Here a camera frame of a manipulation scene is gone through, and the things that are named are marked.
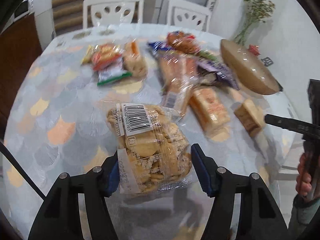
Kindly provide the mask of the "person's right hand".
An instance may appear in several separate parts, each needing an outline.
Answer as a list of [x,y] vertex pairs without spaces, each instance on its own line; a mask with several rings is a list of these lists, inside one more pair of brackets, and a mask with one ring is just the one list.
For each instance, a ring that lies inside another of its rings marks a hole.
[[298,176],[296,178],[296,191],[300,196],[306,197],[311,191],[311,176],[305,171],[306,154],[303,153],[297,167]]

